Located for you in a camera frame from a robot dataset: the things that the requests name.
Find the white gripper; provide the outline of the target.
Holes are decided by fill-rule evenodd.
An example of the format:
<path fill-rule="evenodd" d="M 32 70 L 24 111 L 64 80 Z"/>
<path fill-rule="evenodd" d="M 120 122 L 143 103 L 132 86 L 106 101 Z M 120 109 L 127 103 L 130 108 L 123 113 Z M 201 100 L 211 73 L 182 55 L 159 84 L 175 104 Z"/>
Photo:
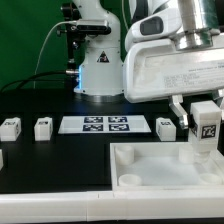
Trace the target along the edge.
<path fill-rule="evenodd" d="M 183 130 L 182 95 L 213 92 L 224 110 L 224 34 L 213 5 L 135 5 L 125 38 L 124 94 L 132 103 L 169 97 Z"/>

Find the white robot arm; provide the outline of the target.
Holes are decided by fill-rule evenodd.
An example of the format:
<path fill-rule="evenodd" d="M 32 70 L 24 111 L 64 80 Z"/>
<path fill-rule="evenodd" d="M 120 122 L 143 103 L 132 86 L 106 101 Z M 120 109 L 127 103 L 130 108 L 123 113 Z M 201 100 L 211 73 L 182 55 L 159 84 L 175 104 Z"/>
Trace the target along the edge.
<path fill-rule="evenodd" d="M 72 1 L 81 14 L 76 28 L 87 34 L 76 93 L 97 102 L 167 98 L 186 129 L 183 98 L 211 92 L 224 119 L 224 33 L 214 0 L 129 0 L 124 59 L 118 18 L 100 0 Z"/>

